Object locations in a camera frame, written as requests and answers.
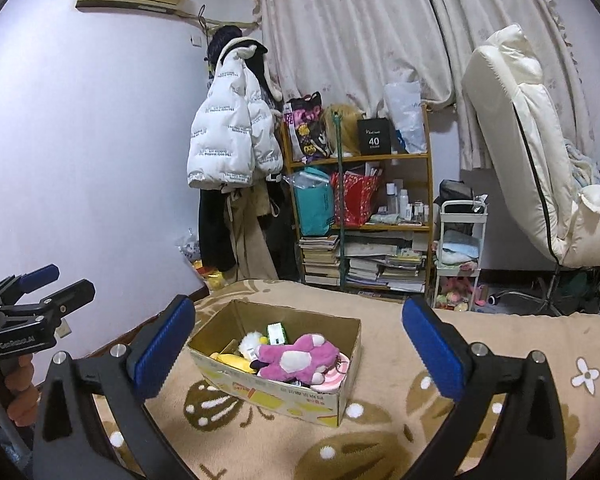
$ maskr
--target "bed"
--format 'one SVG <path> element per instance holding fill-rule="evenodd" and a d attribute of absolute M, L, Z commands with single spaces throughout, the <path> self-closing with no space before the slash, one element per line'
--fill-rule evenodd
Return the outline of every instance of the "bed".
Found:
<path fill-rule="evenodd" d="M 400 303 L 292 282 L 247 280 L 196 304 L 196 330 L 231 300 L 280 304 L 362 321 L 363 354 L 346 418 L 330 429 L 269 413 L 207 384 L 185 347 L 147 408 L 201 479 L 400 479 L 432 439 L 452 404 L 440 397 L 400 322 Z M 569 478 L 600 478 L 600 316 L 520 317 L 436 311 L 464 338 L 497 354 L 541 349 L 560 397 Z M 502 408 L 493 398 L 463 469 L 476 465 Z M 110 440 L 137 465 L 103 398 Z"/>

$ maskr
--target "chair backrest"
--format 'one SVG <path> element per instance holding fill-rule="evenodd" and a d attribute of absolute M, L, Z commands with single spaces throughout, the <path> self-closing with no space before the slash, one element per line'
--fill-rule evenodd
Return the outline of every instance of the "chair backrest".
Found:
<path fill-rule="evenodd" d="M 462 85 L 507 208 L 532 243 L 560 263 L 571 216 L 570 163 L 542 70 L 519 25 L 474 51 Z"/>

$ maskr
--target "human hand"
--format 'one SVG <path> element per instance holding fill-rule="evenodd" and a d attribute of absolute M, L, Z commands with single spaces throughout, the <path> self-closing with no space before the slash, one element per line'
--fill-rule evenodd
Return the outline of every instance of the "human hand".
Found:
<path fill-rule="evenodd" d="M 32 384 L 33 355 L 18 357 L 18 368 L 4 378 L 4 385 L 12 392 L 17 392 L 16 398 L 7 408 L 7 415 L 16 426 L 30 426 L 38 415 L 38 390 Z"/>

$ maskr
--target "red bag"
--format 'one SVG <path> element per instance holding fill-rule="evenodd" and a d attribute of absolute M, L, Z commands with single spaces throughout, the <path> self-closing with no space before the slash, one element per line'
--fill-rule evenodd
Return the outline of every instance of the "red bag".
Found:
<path fill-rule="evenodd" d="M 371 201 L 380 186 L 380 176 L 365 176 L 355 173 L 344 174 L 344 218 L 346 227 L 358 227 L 371 218 Z M 335 220 L 340 223 L 340 193 L 338 173 L 331 175 L 335 203 Z"/>

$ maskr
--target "pink stuffed bear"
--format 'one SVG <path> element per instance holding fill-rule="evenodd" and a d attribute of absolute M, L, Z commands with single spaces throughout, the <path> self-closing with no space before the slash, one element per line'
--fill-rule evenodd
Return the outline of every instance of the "pink stuffed bear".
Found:
<path fill-rule="evenodd" d="M 305 334 L 292 345 L 260 345 L 258 361 L 269 363 L 258 375 L 273 381 L 297 379 L 305 384 L 322 384 L 340 351 L 320 334 Z"/>

